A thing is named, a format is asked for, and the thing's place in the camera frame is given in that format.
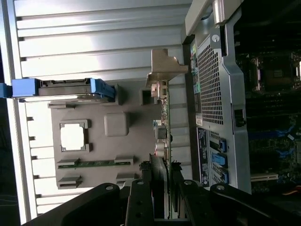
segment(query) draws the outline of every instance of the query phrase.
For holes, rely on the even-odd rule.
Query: perforated vent grille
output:
[[[216,132],[212,132],[210,131],[210,136],[215,138],[215,139],[219,139],[220,138],[220,134],[219,133],[216,133]]]
[[[222,99],[217,53],[208,45],[198,55],[198,75],[201,85],[203,121],[223,124]]]
[[[222,180],[220,178],[218,178],[214,173],[212,173],[212,179],[214,181],[216,181],[217,183],[221,183],[222,182]]]
[[[211,168],[212,168],[215,172],[217,172],[218,174],[221,173],[220,168],[219,168],[217,165],[215,165],[214,163],[211,163]]]

